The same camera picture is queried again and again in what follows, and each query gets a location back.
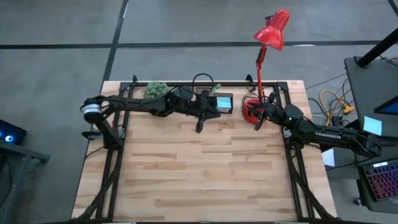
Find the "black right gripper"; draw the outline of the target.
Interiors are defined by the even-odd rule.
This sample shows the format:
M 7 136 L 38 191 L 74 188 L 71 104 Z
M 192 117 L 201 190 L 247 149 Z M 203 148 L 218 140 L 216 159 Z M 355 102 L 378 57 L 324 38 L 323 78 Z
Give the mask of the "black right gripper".
M 276 125 L 284 128 L 290 126 L 291 119 L 284 113 L 284 109 L 281 105 L 274 103 L 276 95 L 271 93 L 269 96 L 260 96 L 259 102 L 249 102 L 249 113 L 256 116 L 257 123 L 255 124 L 255 130 L 260 130 L 265 120 L 270 121 Z

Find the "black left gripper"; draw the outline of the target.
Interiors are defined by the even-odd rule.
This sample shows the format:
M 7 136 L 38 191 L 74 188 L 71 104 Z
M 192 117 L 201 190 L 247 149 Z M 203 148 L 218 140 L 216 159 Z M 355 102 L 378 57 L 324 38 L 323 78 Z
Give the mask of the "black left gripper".
M 215 119 L 221 116 L 216 108 L 215 98 L 210 96 L 209 90 L 203 90 L 200 94 L 196 94 L 196 99 L 193 102 L 194 111 L 198 118 L 195 132 L 201 133 L 204 127 L 204 122 L 208 119 Z

